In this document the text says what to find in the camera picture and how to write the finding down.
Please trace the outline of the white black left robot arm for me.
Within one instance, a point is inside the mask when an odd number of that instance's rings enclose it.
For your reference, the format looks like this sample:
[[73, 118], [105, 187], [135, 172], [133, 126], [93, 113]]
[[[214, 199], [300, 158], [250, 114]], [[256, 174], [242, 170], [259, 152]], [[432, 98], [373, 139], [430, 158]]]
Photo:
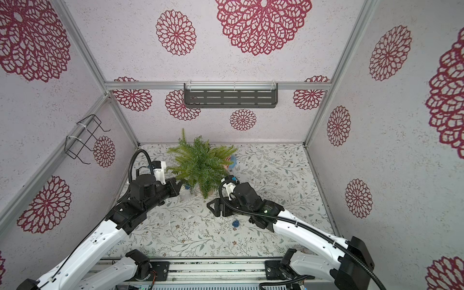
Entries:
[[182, 182], [175, 178], [158, 181], [152, 174], [131, 180], [127, 192], [101, 223], [73, 252], [38, 280], [26, 279], [21, 290], [108, 290], [125, 280], [147, 279], [150, 259], [132, 250], [116, 264], [91, 277], [91, 268], [119, 241], [129, 236], [147, 218], [150, 210], [180, 194]]

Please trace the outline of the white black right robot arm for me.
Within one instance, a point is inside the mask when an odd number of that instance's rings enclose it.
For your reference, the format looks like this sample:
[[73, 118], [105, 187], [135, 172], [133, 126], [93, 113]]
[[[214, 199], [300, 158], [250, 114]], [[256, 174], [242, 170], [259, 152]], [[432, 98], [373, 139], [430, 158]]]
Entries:
[[320, 278], [340, 290], [366, 290], [375, 280], [375, 264], [364, 241], [347, 240], [307, 224], [282, 205], [262, 199], [247, 182], [222, 180], [219, 191], [226, 191], [207, 203], [216, 217], [248, 216], [261, 229], [290, 238], [315, 253], [314, 257], [289, 249], [280, 262], [280, 272], [289, 282], [301, 278]]

